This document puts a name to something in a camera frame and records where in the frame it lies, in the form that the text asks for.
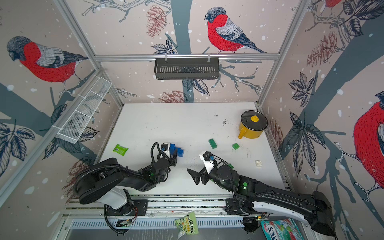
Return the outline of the long blue lego brick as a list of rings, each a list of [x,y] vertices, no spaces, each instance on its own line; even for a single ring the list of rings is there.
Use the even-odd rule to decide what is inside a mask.
[[[175,144],[170,144],[170,154],[171,155],[177,155],[178,157],[183,157],[184,150],[176,147]]]

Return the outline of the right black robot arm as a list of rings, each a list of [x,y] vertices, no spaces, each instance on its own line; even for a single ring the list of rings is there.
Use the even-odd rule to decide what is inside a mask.
[[[337,236],[332,206],[323,193],[299,194],[269,186],[238,174],[228,162],[210,152],[204,153],[202,159],[205,166],[201,171],[187,171],[196,185],[213,182],[232,194],[226,199],[227,214],[262,215],[265,219],[274,214],[300,221],[319,234]]]

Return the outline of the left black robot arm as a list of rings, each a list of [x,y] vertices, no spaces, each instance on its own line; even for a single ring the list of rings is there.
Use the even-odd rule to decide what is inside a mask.
[[[170,167],[177,165],[177,157],[177,148],[161,149],[149,166],[138,171],[120,165],[116,158],[109,158],[80,172],[73,192],[82,205],[99,202],[117,214],[127,215],[135,204],[126,188],[147,192],[165,182]]]

